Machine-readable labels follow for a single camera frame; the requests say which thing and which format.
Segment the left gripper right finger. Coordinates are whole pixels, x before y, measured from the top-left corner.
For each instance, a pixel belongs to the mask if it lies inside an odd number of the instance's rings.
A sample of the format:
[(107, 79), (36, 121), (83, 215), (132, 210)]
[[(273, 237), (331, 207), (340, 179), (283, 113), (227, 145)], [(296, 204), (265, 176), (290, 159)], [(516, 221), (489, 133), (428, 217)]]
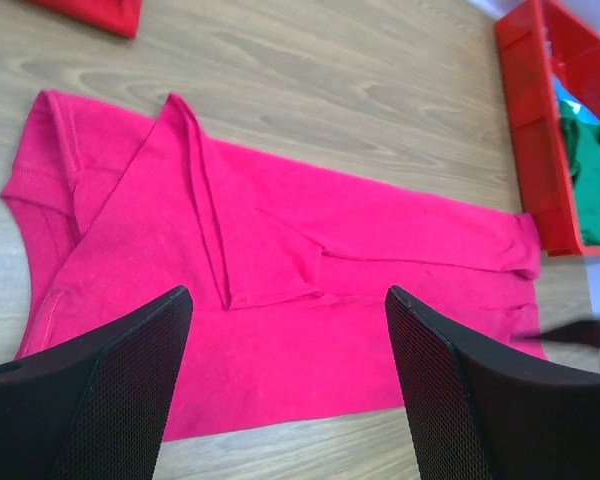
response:
[(520, 352), (404, 289), (385, 311), (424, 479), (600, 479), (600, 373)]

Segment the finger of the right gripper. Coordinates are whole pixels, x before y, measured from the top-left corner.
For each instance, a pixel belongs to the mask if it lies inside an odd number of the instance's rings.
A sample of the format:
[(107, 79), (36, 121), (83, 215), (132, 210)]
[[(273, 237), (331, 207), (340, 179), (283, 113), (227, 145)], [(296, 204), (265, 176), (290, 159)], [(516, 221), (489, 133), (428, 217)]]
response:
[(581, 317), (543, 331), (516, 333), (514, 339), (516, 341), (580, 345), (600, 351), (600, 317)]

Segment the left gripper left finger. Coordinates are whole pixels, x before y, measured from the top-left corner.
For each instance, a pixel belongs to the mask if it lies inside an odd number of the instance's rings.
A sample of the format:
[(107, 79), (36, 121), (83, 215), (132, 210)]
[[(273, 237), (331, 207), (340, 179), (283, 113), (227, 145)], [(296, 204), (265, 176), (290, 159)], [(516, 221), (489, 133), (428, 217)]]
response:
[(0, 479), (150, 479), (193, 312), (176, 287), (0, 364)]

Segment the magenta t shirt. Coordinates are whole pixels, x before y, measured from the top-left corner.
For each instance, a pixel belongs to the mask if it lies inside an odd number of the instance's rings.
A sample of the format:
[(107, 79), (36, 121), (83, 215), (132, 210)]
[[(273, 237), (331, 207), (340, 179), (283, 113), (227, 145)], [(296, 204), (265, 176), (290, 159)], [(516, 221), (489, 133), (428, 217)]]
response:
[(539, 325), (530, 216), (212, 138), (177, 95), (152, 118), (41, 91), (1, 196), (31, 273), (20, 356), (187, 287), (167, 440), (400, 407), (394, 285), (502, 343)]

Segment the green t shirt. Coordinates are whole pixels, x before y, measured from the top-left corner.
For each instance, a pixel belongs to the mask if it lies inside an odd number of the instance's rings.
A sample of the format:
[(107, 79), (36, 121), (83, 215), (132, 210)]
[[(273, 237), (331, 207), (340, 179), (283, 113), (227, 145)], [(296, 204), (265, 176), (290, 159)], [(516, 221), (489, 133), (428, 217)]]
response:
[(600, 246), (600, 125), (560, 120), (582, 240)]

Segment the blue t shirt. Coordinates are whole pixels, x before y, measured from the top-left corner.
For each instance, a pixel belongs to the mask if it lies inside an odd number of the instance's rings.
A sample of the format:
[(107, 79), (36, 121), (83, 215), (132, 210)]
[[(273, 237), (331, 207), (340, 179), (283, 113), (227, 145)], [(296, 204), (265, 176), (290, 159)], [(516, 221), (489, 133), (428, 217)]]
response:
[(557, 103), (567, 104), (573, 114), (581, 121), (586, 124), (600, 125), (600, 120), (589, 110), (579, 99), (572, 95), (560, 82), (557, 76), (553, 76), (553, 87)]

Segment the red plastic bin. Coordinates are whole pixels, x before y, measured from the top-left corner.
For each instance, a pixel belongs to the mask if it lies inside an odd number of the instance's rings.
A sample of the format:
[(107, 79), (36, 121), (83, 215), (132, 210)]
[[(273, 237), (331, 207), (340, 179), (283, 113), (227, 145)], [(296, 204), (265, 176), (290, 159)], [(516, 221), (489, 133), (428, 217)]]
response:
[(551, 256), (588, 246), (560, 128), (555, 79), (600, 120), (600, 34), (558, 1), (524, 1), (495, 23), (522, 206)]

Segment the red folded t shirt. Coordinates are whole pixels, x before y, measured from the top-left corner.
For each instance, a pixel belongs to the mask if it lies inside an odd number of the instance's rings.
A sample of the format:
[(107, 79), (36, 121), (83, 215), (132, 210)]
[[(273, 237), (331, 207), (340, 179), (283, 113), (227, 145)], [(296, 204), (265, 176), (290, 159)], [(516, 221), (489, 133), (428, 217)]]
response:
[(29, 4), (65, 15), (114, 35), (133, 39), (142, 0), (30, 0)]

